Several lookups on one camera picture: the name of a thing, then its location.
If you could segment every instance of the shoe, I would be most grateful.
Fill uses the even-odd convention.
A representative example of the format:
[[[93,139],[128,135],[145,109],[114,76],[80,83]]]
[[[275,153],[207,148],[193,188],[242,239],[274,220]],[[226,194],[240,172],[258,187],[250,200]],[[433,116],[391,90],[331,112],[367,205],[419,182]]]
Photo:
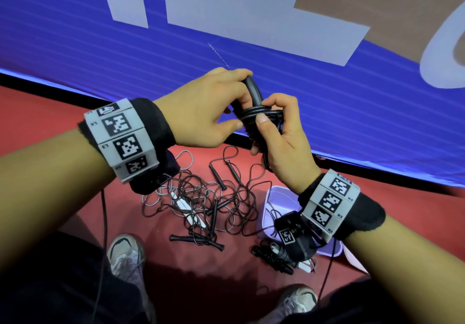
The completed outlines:
[[[156,324],[155,307],[148,298],[142,275],[145,264],[142,244],[134,236],[119,235],[108,248],[107,257],[114,276],[138,287],[147,318]]]
[[[279,324],[294,313],[310,312],[317,304],[318,298],[310,287],[296,284],[284,290],[278,305],[255,324]]]

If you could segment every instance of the black baseboard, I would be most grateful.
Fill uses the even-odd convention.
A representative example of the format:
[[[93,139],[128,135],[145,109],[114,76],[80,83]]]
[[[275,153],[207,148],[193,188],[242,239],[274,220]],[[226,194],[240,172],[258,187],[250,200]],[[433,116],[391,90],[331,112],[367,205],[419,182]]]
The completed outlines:
[[[58,89],[52,86],[35,83],[29,80],[0,74],[0,86],[5,86],[11,89],[16,89],[21,92],[27,92],[29,94],[38,95],[44,98],[57,100],[63,103],[72,104],[86,109],[92,110],[97,107],[104,106],[109,103],[107,100],[93,98],[83,94],[69,92],[67,90]],[[235,145],[241,148],[250,149],[252,147],[252,141],[247,137],[240,134],[230,135],[226,142],[227,144]],[[407,188],[413,188],[422,191],[449,194],[450,189],[443,185],[439,185],[433,182],[414,179],[395,173],[389,173],[382,170],[370,169],[366,167],[355,166],[352,164],[342,163],[330,159],[318,159],[315,157],[317,165],[323,169],[333,169],[340,173],[346,173],[353,176],[359,176],[370,180],[388,183],[391,185],[402,186]]]

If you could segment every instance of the purple plastic container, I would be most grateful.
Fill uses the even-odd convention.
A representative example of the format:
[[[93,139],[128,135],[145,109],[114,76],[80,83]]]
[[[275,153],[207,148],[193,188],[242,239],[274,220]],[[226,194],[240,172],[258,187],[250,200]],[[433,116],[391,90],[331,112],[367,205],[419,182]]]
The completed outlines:
[[[257,219],[257,230],[262,230],[274,224],[273,217],[271,216],[271,213],[274,212],[272,209],[284,215],[292,211],[299,211],[301,207],[297,201],[297,195],[292,193],[288,188],[281,186],[271,187],[266,193],[264,206],[260,209],[260,215]],[[274,212],[274,214],[276,218],[279,218],[279,214],[276,212]],[[261,231],[258,236],[261,239],[269,238],[278,241],[281,240],[274,227]],[[326,246],[318,249],[317,253],[324,256],[331,256],[334,242],[336,242],[334,256],[339,256],[342,253],[342,242],[335,239],[331,239]]]

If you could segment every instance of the hand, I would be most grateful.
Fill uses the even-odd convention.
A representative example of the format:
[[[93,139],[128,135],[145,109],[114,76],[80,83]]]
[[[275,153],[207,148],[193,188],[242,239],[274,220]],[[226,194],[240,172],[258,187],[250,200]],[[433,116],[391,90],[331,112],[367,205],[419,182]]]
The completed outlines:
[[[282,135],[270,119],[260,113],[255,122],[268,146],[268,162],[276,177],[291,191],[300,194],[321,174],[311,155],[310,144],[300,123],[297,98],[286,94],[272,94],[262,101],[265,106],[283,108]],[[259,150],[256,145],[252,155]]]
[[[247,87],[241,80],[251,76],[247,69],[228,71],[215,68],[165,95],[154,103],[159,107],[176,143],[184,146],[212,148],[224,143],[234,131],[242,128],[240,120],[218,123],[223,112],[230,113],[228,105],[238,99],[242,108],[252,106]]]

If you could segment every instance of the black pants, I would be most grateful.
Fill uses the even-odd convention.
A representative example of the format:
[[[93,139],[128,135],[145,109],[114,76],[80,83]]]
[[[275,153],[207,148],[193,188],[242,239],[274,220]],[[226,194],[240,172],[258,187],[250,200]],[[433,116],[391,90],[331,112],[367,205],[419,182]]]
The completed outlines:
[[[103,255],[101,248],[65,233],[43,240],[1,277],[0,323],[89,323]],[[288,316],[283,324],[405,322],[372,280],[343,287],[324,302],[310,313]],[[114,277],[109,266],[95,323],[148,323],[138,288]]]

